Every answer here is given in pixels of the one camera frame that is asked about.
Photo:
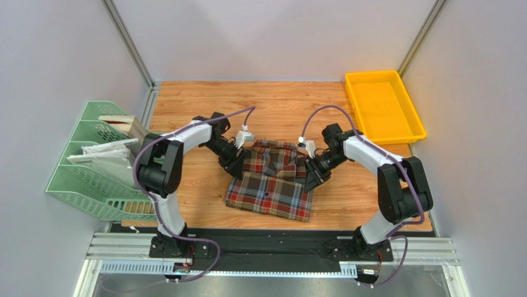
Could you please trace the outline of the plaid long sleeve shirt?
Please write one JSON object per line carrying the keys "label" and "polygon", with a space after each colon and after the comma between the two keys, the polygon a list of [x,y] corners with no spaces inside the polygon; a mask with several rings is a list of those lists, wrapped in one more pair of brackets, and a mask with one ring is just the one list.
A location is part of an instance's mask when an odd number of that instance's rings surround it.
{"label": "plaid long sleeve shirt", "polygon": [[233,178],[225,194],[228,207],[308,222],[314,191],[305,191],[305,160],[291,142],[256,140],[246,148],[242,178]]}

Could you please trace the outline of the yellow plastic tray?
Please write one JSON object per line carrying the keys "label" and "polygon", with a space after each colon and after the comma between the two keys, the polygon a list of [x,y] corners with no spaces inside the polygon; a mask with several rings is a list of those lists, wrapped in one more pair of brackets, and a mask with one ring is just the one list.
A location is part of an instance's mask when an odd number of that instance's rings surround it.
{"label": "yellow plastic tray", "polygon": [[350,72],[345,87],[357,129],[374,143],[411,144],[427,137],[397,71]]}

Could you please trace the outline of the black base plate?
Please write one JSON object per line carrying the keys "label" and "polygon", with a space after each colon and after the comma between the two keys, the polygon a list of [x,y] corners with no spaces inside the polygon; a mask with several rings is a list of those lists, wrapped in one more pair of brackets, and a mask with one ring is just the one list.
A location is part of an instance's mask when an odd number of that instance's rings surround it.
{"label": "black base plate", "polygon": [[340,262],[376,266],[393,263],[389,243],[358,251],[352,231],[191,228],[190,236],[215,241],[193,243],[195,270],[214,272],[337,272]]}

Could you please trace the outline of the green file organizer rack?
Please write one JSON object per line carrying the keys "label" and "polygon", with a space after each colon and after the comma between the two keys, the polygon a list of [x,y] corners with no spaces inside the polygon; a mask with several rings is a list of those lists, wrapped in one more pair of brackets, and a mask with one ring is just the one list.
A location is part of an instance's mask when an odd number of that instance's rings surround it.
{"label": "green file organizer rack", "polygon": [[110,179],[95,170],[72,165],[67,157],[83,146],[124,140],[125,135],[98,118],[126,115],[111,101],[88,101],[61,155],[46,193],[102,221],[155,222],[150,199],[141,191]]}

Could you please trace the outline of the white papers in plastic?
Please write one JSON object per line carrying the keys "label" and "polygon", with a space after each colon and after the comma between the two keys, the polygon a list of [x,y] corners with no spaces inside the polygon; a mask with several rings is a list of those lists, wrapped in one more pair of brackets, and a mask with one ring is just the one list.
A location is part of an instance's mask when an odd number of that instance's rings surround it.
{"label": "white papers in plastic", "polygon": [[125,139],[83,146],[82,154],[69,155],[66,160],[71,165],[86,166],[127,187],[134,187],[132,168],[140,149],[138,138]]}

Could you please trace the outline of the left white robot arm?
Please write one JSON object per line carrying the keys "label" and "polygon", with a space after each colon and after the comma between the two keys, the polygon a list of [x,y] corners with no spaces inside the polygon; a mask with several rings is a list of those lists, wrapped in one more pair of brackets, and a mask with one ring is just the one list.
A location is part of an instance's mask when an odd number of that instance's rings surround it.
{"label": "left white robot arm", "polygon": [[178,202],[184,156],[196,147],[206,147],[217,157],[219,165],[232,177],[241,179],[246,151],[236,142],[224,138],[230,128],[226,115],[213,113],[211,118],[195,117],[188,125],[170,134],[149,134],[134,165],[135,180],[150,196],[158,221],[149,256],[178,258],[188,256],[196,241],[189,239],[187,224]]}

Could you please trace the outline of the aluminium frame rail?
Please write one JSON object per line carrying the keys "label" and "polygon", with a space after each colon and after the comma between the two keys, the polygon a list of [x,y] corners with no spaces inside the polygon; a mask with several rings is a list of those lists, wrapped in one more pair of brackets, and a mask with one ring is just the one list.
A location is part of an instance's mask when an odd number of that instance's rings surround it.
{"label": "aluminium frame rail", "polygon": [[340,262],[337,272],[195,270],[194,250],[178,258],[149,256],[152,228],[95,233],[75,296],[468,296],[451,239],[398,233],[393,263]]}

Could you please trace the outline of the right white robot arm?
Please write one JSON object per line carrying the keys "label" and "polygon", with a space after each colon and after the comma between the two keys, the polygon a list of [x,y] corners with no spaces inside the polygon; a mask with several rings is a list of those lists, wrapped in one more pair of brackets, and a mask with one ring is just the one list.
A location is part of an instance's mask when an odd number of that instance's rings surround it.
{"label": "right white robot arm", "polygon": [[354,231],[351,251],[359,259],[377,254],[402,226],[424,221],[433,199],[420,159],[404,158],[371,142],[362,132],[342,131],[338,124],[322,131],[327,149],[318,154],[314,141],[299,137],[299,147],[308,152],[304,190],[327,182],[332,170],[346,160],[368,169],[377,178],[379,210]]}

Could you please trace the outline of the wooden block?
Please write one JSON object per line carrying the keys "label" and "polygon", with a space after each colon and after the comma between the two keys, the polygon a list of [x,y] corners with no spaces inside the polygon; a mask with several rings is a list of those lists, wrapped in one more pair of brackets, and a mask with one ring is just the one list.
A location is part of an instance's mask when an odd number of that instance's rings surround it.
{"label": "wooden block", "polygon": [[130,139],[138,139],[141,143],[150,133],[133,115],[101,115],[98,120],[109,124]]}

